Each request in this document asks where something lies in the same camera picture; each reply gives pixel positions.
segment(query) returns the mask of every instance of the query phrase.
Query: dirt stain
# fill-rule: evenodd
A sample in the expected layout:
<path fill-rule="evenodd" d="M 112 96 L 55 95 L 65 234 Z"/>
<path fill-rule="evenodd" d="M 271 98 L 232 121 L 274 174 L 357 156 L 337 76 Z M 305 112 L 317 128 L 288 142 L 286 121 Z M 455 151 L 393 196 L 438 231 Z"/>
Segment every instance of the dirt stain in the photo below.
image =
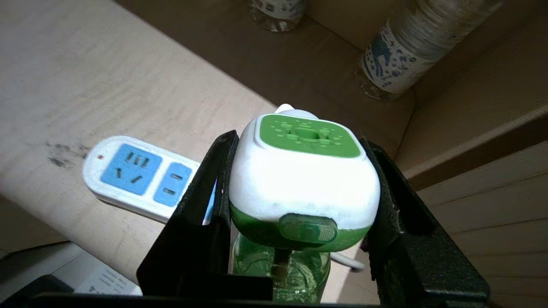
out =
<path fill-rule="evenodd" d="M 73 150 L 68 145 L 64 145 L 60 143 L 53 145 L 49 143 L 48 141 L 45 142 L 45 145 L 49 147 L 50 149 L 52 149 L 52 153 L 54 154 L 54 156 L 58 156 L 58 157 L 70 155 L 70 156 L 85 158 L 88 155 L 88 152 L 91 151 L 92 149 L 90 147 L 80 144 L 77 146 L 77 150 Z"/>
<path fill-rule="evenodd" d="M 55 157 L 48 157 L 49 161 L 56 165 L 57 167 L 60 167 L 60 168 L 65 168 L 65 169 L 71 169 L 72 166 L 74 165 L 72 162 L 70 162 L 69 160 L 67 159 L 59 159 L 59 158 L 55 158 Z"/>

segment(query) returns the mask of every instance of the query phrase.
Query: white cable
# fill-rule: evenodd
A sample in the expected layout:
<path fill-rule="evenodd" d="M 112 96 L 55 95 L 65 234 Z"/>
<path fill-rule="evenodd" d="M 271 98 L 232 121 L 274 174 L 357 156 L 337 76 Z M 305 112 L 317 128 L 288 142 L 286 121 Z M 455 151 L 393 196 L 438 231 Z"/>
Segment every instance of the white cable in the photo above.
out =
<path fill-rule="evenodd" d="M 331 253 L 331 260 L 337 262 L 340 265 L 348 266 L 352 272 L 361 272 L 366 268 L 366 265 L 358 260 L 349 258 L 341 253 Z"/>

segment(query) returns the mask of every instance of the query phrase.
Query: power strip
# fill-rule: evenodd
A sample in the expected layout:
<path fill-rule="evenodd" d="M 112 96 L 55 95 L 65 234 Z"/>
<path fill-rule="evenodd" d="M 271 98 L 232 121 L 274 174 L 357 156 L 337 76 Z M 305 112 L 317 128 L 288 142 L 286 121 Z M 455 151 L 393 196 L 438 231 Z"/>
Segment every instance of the power strip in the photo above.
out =
<path fill-rule="evenodd" d="M 200 163 L 128 136 L 98 143 L 87 155 L 84 181 L 106 203 L 166 223 Z M 204 217 L 213 209 L 213 191 Z"/>

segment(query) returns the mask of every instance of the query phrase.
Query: green liquid bottle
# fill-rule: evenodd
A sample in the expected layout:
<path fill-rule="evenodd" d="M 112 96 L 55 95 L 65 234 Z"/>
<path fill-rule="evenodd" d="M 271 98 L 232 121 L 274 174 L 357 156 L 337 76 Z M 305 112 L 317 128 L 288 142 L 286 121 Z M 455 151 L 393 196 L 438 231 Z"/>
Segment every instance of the green liquid bottle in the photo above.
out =
<path fill-rule="evenodd" d="M 234 273 L 250 276 L 272 276 L 275 249 L 253 243 L 241 234 L 234 243 Z M 274 285 L 275 301 L 319 303 L 326 287 L 331 263 L 329 253 L 294 251 L 289 255 L 287 274 Z"/>

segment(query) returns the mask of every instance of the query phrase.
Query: table surface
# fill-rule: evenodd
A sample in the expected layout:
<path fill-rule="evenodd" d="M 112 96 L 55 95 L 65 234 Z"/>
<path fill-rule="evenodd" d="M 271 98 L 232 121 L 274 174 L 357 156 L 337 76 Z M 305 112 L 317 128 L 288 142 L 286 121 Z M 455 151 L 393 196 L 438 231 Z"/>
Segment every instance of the table surface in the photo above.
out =
<path fill-rule="evenodd" d="M 163 225 L 88 190 L 82 162 L 99 141 L 201 161 L 218 135 L 288 102 L 395 155 L 414 107 L 361 93 L 359 51 L 308 18 L 277 35 L 244 2 L 181 3 L 0 3 L 0 194 L 132 280 Z"/>

